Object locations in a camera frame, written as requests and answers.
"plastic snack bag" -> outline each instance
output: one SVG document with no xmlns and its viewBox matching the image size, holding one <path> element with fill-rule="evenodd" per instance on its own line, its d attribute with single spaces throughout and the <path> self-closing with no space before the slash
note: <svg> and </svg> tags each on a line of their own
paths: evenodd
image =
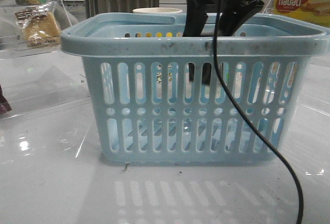
<svg viewBox="0 0 330 224">
<path fill-rule="evenodd" d="M 54 17 L 55 3 L 28 7 L 15 13 L 16 21 L 29 48 L 58 45 L 60 28 Z"/>
</svg>

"blue container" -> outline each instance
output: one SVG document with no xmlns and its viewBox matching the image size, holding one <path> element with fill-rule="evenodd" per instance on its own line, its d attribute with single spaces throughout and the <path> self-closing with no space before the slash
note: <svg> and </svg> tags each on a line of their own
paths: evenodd
<svg viewBox="0 0 330 224">
<path fill-rule="evenodd" d="M 182 37 L 185 18 L 105 13 L 62 32 L 62 50 L 82 56 L 103 153 L 116 162 L 271 159 L 214 70 L 210 86 L 202 84 L 203 66 L 213 67 L 212 37 Z M 214 21 L 211 15 L 203 32 Z M 329 43 L 330 29 L 268 14 L 218 38 L 227 86 L 274 146 L 285 137 L 311 56 L 328 53 Z"/>
</svg>

